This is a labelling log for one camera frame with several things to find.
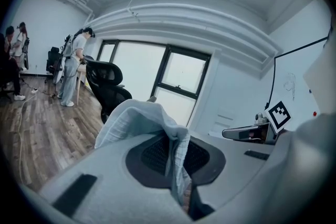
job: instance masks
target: person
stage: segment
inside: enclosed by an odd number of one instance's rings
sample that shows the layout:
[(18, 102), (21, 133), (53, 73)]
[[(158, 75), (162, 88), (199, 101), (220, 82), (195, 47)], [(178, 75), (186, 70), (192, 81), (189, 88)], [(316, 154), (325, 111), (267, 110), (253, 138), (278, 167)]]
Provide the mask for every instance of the person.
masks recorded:
[(76, 87), (76, 74), (80, 62), (84, 60), (83, 49), (85, 47), (86, 41), (92, 36), (92, 29), (87, 27), (78, 31), (70, 44), (67, 45), (64, 56), (65, 70), (64, 79), (57, 97), (61, 99), (61, 105), (63, 106), (73, 106), (74, 103), (71, 101), (73, 92)]
[(22, 67), (22, 46), (24, 45), (26, 39), (27, 39), (27, 29), (26, 24), (24, 22), (20, 23), (18, 26), (20, 33), (18, 34), (16, 38), (16, 42), (12, 45), (12, 52), (11, 55), (16, 60), (17, 65), (22, 68), (22, 70), (25, 70), (24, 67)]
[(0, 36), (0, 68), (2, 69), (3, 76), (11, 79), (14, 84), (14, 100), (22, 101), (25, 100), (26, 97), (20, 94), (20, 76), (19, 76), (19, 67), (14, 58), (9, 55), (9, 51), (11, 48), (11, 41), (14, 35), (14, 27), (9, 26), (6, 29), (6, 36), (4, 37), (2, 34)]
[[(331, 13), (331, 27), (326, 44), (303, 75), (316, 100), (320, 115), (300, 125), (291, 135), (286, 165), (263, 210), (260, 223), (293, 223), (332, 215), (323, 200), (333, 198), (336, 136), (336, 34), (335, 0), (324, 0)], [(297, 218), (305, 210), (306, 219)]]

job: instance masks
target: white pants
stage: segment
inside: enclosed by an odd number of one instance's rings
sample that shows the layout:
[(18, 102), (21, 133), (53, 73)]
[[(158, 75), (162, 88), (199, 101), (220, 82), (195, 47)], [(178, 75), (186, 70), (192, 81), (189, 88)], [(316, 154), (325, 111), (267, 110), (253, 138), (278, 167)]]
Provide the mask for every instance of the white pants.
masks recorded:
[(58, 94), (62, 98), (61, 105), (68, 105), (71, 102), (76, 87), (76, 74), (79, 65), (80, 63), (73, 57), (65, 61), (64, 78)]

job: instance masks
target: wooden floor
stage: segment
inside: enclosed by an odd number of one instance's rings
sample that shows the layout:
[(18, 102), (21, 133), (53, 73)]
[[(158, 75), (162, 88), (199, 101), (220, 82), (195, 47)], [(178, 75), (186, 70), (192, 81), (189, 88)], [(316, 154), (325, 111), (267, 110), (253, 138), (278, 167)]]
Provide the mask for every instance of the wooden floor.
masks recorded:
[[(55, 91), (51, 80), (44, 84), (45, 78), (24, 79), (30, 87), (40, 91)], [(21, 94), (26, 96), (26, 100), (33, 96), (31, 89), (24, 84)], [(0, 99), (0, 142), (18, 182), (21, 183), (20, 165), (22, 183), (38, 191), (48, 179), (93, 149), (102, 127), (101, 106), (82, 84), (78, 106), (63, 107), (57, 97), (51, 98), (41, 92), (23, 104), (23, 101), (11, 104), (5, 98)], [(19, 132), (22, 137), (20, 164)]]

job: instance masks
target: white sneaker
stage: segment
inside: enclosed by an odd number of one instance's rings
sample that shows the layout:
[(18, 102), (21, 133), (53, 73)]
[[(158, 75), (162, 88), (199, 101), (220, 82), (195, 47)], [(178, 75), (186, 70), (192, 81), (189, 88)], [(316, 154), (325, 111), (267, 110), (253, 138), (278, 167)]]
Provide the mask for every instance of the white sneaker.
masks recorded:
[(25, 68), (25, 67), (21, 67), (21, 71), (20, 71), (20, 73), (25, 73), (27, 71), (27, 68)]
[(74, 105), (75, 105), (74, 102), (71, 102), (71, 101), (70, 101), (70, 103), (68, 103), (67, 105), (63, 105), (63, 106), (67, 106), (67, 107), (70, 108), (70, 107), (72, 107), (72, 106), (74, 106)]
[(21, 94), (14, 95), (14, 100), (15, 101), (23, 101), (25, 99), (26, 99), (26, 97), (24, 95), (21, 95)]

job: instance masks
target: black office chair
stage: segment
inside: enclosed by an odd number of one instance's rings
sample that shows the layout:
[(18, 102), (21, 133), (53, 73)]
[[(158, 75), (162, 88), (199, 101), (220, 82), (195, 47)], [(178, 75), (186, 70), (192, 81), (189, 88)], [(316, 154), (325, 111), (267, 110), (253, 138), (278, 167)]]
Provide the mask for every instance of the black office chair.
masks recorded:
[(109, 62), (94, 61), (85, 57), (86, 77), (91, 90), (102, 106), (100, 117), (105, 123), (111, 112), (122, 102), (132, 99), (132, 95), (121, 85), (122, 72)]
[(53, 76), (57, 70), (57, 63), (60, 58), (61, 54), (59, 53), (59, 48), (52, 47), (51, 50), (48, 52), (48, 60), (47, 60), (47, 67), (46, 70), (50, 72)]

